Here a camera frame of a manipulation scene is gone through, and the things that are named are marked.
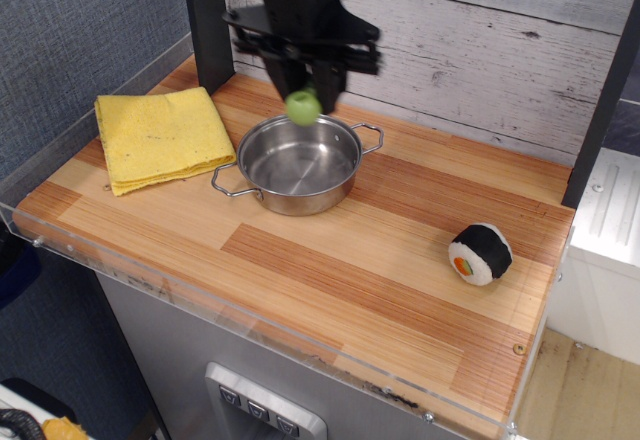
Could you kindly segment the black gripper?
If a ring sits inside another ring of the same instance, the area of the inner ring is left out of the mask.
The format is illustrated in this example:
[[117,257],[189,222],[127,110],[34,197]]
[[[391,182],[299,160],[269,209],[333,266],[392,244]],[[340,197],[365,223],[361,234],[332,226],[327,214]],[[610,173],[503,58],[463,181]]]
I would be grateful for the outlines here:
[[267,73],[282,98],[307,85],[305,63],[313,63],[323,114],[335,110],[347,70],[378,73],[380,30],[348,12],[341,0],[262,0],[228,9],[223,19],[236,31],[239,50],[276,56],[267,58]]

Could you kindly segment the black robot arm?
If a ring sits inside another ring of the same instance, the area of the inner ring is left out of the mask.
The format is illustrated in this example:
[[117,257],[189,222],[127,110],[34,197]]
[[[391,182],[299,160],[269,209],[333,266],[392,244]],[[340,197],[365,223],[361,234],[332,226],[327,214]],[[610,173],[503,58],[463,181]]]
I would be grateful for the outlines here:
[[311,86],[325,115],[335,110],[349,72],[379,71],[380,30],[341,0],[263,0],[223,19],[236,50],[262,59],[281,97]]

